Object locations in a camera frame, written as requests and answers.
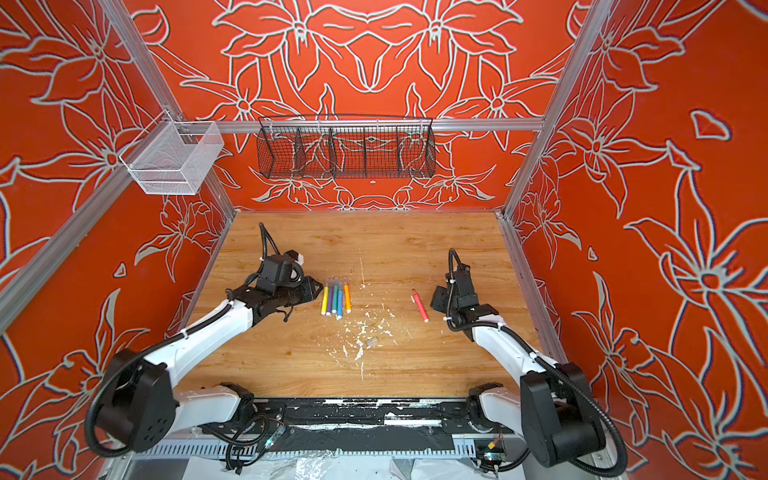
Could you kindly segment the pink highlighter pen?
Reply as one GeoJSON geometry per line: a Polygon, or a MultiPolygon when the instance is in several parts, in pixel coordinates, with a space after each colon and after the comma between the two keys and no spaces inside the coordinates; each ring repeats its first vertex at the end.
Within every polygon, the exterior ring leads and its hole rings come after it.
{"type": "Polygon", "coordinates": [[[420,315],[422,321],[423,322],[428,322],[429,321],[429,316],[428,316],[428,313],[427,313],[427,309],[425,308],[425,305],[424,305],[424,303],[423,303],[423,301],[421,299],[421,296],[419,295],[419,293],[415,289],[413,289],[412,292],[411,292],[411,298],[412,298],[413,303],[416,305],[416,307],[418,309],[418,312],[419,312],[419,315],[420,315]]]}

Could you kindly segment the yellow highlighter pen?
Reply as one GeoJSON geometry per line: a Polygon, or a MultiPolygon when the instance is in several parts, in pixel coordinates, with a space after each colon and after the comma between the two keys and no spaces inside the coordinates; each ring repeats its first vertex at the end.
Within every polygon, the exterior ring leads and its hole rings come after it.
{"type": "Polygon", "coordinates": [[[330,296],[329,287],[326,285],[323,288],[322,302],[321,302],[321,315],[323,316],[329,315],[329,306],[328,306],[329,296],[330,296]]]}

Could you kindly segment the green highlighter pen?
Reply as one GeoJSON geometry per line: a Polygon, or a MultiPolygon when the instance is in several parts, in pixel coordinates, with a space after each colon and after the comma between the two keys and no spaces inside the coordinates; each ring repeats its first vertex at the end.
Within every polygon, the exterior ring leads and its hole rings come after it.
{"type": "Polygon", "coordinates": [[[339,315],[339,284],[338,280],[333,280],[332,282],[332,300],[331,300],[331,313],[334,316],[339,315]]]}

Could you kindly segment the blue highlighter pen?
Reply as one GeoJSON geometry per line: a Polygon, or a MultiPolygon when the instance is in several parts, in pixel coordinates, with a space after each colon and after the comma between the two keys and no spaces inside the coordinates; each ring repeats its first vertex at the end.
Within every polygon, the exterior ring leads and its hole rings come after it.
{"type": "Polygon", "coordinates": [[[336,319],[341,320],[344,315],[344,292],[343,287],[336,285],[335,287],[335,305],[336,305],[336,319]]]}

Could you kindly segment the orange highlighter pen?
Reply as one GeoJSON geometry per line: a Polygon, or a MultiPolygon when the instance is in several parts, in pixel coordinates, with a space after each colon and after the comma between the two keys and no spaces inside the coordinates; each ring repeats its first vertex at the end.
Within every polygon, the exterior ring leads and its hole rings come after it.
{"type": "Polygon", "coordinates": [[[344,309],[345,313],[349,314],[352,311],[351,291],[348,281],[343,282],[343,296],[344,296],[344,309]]]}

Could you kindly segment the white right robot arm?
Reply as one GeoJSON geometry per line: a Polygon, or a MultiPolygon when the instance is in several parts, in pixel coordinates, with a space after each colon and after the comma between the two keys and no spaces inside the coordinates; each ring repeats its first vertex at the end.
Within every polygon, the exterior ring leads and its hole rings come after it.
{"type": "Polygon", "coordinates": [[[543,466],[573,462],[606,446],[606,433],[583,372],[541,354],[488,304],[481,304],[467,267],[445,275],[430,306],[450,330],[488,352],[516,382],[514,394],[498,383],[470,392],[482,422],[518,435],[543,466]]]}

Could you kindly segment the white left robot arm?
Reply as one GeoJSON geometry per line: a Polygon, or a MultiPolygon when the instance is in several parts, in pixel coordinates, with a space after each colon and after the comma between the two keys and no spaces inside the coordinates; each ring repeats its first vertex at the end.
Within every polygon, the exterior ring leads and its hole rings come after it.
{"type": "Polygon", "coordinates": [[[124,349],[108,363],[84,421],[89,449],[105,458],[154,447],[167,434],[234,419],[244,404],[235,387],[180,391],[181,380],[229,340],[265,318],[290,317],[323,285],[303,270],[290,250],[263,258],[256,273],[207,315],[174,336],[140,352],[124,349]]]}

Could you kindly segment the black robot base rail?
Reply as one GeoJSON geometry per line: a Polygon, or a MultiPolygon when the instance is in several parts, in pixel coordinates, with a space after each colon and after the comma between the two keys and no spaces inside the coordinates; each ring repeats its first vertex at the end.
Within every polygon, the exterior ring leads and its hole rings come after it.
{"type": "Polygon", "coordinates": [[[206,435],[265,441],[282,433],[272,452],[393,453],[471,457],[495,442],[524,448],[512,430],[480,421],[466,398],[257,398],[238,419],[201,428],[206,435]]]}

